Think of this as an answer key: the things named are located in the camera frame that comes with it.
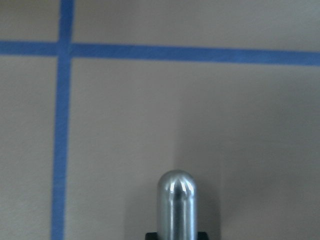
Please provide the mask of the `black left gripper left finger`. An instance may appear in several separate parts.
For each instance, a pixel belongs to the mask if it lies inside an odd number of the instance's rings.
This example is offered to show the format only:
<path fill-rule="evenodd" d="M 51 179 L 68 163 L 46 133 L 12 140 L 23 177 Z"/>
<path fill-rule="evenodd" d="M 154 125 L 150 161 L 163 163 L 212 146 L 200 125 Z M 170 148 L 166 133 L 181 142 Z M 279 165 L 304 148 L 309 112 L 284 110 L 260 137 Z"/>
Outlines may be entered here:
<path fill-rule="evenodd" d="M 158 235 L 156 232 L 147 232 L 145 234 L 145 240 L 158 240 Z"/>

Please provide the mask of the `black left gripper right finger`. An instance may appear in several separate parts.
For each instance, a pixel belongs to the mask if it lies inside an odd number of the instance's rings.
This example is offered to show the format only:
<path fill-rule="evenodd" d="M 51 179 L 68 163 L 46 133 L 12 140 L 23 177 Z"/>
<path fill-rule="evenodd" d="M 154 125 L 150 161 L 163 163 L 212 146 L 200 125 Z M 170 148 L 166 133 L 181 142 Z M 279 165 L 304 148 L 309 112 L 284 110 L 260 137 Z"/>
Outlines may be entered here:
<path fill-rule="evenodd" d="M 197 233 L 197 240 L 209 240 L 209 236 L 205 231 L 199 231 Z"/>

